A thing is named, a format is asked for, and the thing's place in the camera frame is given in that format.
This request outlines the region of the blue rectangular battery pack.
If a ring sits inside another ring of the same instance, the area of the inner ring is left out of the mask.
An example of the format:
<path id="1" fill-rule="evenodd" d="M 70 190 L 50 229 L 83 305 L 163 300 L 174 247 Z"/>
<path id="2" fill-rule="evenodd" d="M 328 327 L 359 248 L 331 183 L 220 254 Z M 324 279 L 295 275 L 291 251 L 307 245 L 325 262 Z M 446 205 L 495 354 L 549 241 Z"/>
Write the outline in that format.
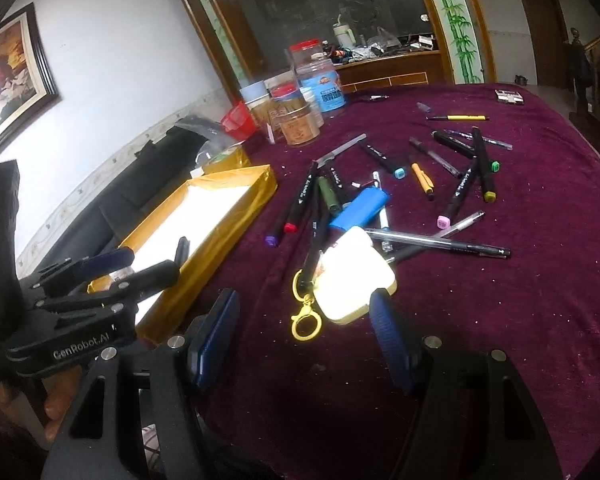
<path id="1" fill-rule="evenodd" d="M 364 188 L 329 226 L 343 232 L 355 226 L 364 228 L 385 207 L 388 200 L 389 195 L 381 188 Z"/>

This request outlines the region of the orange black pen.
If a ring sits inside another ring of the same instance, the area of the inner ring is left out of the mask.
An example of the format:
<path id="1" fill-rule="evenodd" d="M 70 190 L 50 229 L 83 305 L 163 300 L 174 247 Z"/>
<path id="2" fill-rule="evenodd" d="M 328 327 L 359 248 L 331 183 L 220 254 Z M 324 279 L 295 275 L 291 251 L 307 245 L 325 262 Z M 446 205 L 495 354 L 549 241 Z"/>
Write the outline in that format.
<path id="1" fill-rule="evenodd" d="M 428 177 L 428 174 L 420 168 L 417 162 L 411 163 L 411 170 L 418 181 L 418 184 L 422 188 L 422 192 L 425 193 L 427 200 L 434 200 L 434 184 L 430 177 Z"/>

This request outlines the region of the yellow tip black marker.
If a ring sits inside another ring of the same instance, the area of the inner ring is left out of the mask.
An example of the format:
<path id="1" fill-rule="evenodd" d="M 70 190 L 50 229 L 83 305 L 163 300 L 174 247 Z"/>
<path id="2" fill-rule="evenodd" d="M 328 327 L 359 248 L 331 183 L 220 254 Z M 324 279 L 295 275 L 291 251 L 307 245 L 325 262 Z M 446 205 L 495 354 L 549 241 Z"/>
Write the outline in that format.
<path id="1" fill-rule="evenodd" d="M 494 203 L 496 201 L 496 192 L 492 177 L 491 159 L 486 151 L 486 144 L 484 144 L 482 134 L 478 127 L 471 128 L 471 136 L 478 160 L 483 200 L 488 204 Z"/>

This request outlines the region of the gold-edged white tray box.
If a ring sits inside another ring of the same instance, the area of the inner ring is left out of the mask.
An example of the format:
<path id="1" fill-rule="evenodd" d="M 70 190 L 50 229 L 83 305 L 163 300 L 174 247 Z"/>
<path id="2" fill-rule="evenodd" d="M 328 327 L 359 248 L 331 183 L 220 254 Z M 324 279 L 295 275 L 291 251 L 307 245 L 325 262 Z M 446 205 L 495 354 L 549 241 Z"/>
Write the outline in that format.
<path id="1" fill-rule="evenodd" d="M 120 243 L 132 249 L 131 269 L 140 272 L 175 256 L 180 238 L 189 257 L 178 282 L 140 302 L 137 335 L 166 341 L 190 306 L 277 190 L 271 166 L 250 166 L 203 174 L 180 185 Z"/>

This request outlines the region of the purple tip black marker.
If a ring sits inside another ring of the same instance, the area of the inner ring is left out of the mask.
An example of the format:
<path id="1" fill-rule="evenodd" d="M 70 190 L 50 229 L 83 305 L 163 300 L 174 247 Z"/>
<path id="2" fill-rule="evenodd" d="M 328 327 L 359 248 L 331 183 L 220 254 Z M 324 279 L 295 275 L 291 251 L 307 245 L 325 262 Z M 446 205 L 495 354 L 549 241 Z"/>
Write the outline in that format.
<path id="1" fill-rule="evenodd" d="M 284 227 L 292 206 L 287 206 L 266 232 L 264 241 L 268 247 L 277 247 L 284 237 Z"/>

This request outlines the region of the long black gel pen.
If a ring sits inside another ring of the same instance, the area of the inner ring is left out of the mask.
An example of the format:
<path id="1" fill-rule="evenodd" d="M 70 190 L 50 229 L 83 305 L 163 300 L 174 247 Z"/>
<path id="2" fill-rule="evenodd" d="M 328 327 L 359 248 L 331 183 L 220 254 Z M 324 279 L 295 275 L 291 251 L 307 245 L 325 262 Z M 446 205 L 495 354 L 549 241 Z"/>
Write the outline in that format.
<path id="1" fill-rule="evenodd" d="M 460 252 L 461 254 L 490 258 L 508 259 L 512 256 L 512 252 L 506 248 L 457 242 L 456 240 L 447 240 L 446 238 L 434 236 L 423 236 L 378 229 L 368 229 L 365 233 L 373 240 L 388 240 L 388 242 L 414 245 L 427 249 L 447 250 L 448 252 Z"/>

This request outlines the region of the red tip black marker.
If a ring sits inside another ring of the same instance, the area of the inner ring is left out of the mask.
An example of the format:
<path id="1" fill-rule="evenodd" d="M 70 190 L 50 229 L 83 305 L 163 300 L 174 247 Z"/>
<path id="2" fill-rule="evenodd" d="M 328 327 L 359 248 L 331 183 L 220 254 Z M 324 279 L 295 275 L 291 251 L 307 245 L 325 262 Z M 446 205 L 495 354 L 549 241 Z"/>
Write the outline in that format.
<path id="1" fill-rule="evenodd" d="M 292 234 L 298 231 L 300 221 L 306 213 L 306 207 L 308 206 L 309 200 L 313 193 L 317 170 L 318 162 L 314 160 L 309 166 L 309 170 L 302 181 L 302 185 L 300 186 L 297 196 L 291 203 L 286 221 L 283 226 L 283 232 L 285 234 Z"/>

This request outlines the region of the pink tip black marker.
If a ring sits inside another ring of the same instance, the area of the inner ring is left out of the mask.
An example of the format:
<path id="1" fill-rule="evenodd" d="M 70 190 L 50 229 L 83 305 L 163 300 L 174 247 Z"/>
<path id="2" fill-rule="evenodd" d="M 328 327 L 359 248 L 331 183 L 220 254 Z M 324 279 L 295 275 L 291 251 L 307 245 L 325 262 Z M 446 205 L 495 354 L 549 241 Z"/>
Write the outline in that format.
<path id="1" fill-rule="evenodd" d="M 449 203 L 443 209 L 437 218 L 437 228 L 439 230 L 447 229 L 462 208 L 467 195 L 471 191 L 478 174 L 478 159 L 474 158 L 471 165 L 460 179 Z"/>

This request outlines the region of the olive green marker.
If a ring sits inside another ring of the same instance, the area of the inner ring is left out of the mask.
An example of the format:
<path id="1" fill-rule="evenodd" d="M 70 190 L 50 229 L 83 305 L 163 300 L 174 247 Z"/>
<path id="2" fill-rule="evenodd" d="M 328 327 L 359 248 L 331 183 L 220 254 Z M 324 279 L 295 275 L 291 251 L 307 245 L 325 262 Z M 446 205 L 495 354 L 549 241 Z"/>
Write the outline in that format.
<path id="1" fill-rule="evenodd" d="M 320 189 L 322 199 L 326 205 L 327 210 L 332 216 L 338 216 L 342 211 L 338 197 L 329 180 L 326 177 L 318 177 L 317 185 Z"/>

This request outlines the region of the small clear blue cap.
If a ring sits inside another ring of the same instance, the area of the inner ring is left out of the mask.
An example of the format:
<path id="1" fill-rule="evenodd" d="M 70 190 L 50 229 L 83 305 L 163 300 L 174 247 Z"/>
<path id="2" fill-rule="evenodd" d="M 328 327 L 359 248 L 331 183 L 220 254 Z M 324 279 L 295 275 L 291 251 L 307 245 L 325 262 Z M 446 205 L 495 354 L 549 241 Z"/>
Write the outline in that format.
<path id="1" fill-rule="evenodd" d="M 425 103 L 417 102 L 416 105 L 424 113 L 430 113 L 431 112 L 431 107 L 429 107 Z"/>

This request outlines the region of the blue label plastic jar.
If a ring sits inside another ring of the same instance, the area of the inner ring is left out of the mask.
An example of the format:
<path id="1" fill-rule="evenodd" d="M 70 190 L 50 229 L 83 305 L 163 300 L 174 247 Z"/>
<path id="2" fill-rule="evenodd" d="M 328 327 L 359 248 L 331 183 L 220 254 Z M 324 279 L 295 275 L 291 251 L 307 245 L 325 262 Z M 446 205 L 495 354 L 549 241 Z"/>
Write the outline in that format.
<path id="1" fill-rule="evenodd" d="M 322 113 L 339 110 L 346 105 L 336 67 L 329 58 L 318 58 L 296 68 L 302 87 L 309 88 Z"/>

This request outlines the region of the red lid clear jar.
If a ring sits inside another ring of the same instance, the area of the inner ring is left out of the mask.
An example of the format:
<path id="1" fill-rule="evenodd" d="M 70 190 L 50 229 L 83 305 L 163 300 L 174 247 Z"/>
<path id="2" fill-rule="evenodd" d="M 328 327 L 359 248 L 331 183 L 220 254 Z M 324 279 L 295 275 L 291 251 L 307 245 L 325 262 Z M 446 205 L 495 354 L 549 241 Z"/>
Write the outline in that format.
<path id="1" fill-rule="evenodd" d="M 288 48 L 292 69 L 308 66 L 324 56 L 323 44 L 319 39 L 309 39 L 292 44 Z"/>

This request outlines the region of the wooden framed glass cabinet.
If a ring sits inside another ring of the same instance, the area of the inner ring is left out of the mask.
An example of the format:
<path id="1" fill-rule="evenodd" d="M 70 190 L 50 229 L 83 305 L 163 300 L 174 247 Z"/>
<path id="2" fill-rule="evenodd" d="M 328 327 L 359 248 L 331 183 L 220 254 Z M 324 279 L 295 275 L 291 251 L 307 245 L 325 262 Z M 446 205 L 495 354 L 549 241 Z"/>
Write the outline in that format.
<path id="1" fill-rule="evenodd" d="M 358 46 L 389 34 L 399 43 L 339 66 L 347 92 L 413 84 L 484 84 L 496 78 L 478 0 L 181 0 L 231 100 L 239 89 L 291 66 L 293 44 Z"/>

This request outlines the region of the yellow keychain clasp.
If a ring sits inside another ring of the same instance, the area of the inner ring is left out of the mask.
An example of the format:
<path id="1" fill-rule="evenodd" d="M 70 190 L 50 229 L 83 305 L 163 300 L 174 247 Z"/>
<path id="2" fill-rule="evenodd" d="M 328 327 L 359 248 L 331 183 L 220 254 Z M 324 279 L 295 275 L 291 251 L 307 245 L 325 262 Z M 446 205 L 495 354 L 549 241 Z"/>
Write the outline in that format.
<path id="1" fill-rule="evenodd" d="M 296 341 L 309 341 L 314 339 L 323 327 L 323 319 L 315 310 L 313 292 L 302 292 L 300 283 L 301 270 L 294 274 L 291 282 L 291 292 L 294 299 L 300 304 L 296 314 L 291 315 L 291 335 Z"/>

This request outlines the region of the framed wall painting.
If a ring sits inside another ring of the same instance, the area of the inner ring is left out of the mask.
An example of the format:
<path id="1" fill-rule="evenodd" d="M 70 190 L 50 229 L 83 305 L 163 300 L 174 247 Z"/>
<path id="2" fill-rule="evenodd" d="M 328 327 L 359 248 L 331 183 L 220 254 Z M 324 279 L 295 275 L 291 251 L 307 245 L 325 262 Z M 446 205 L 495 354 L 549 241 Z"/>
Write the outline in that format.
<path id="1" fill-rule="evenodd" d="M 29 3 L 0 23 L 0 154 L 59 99 Z"/>

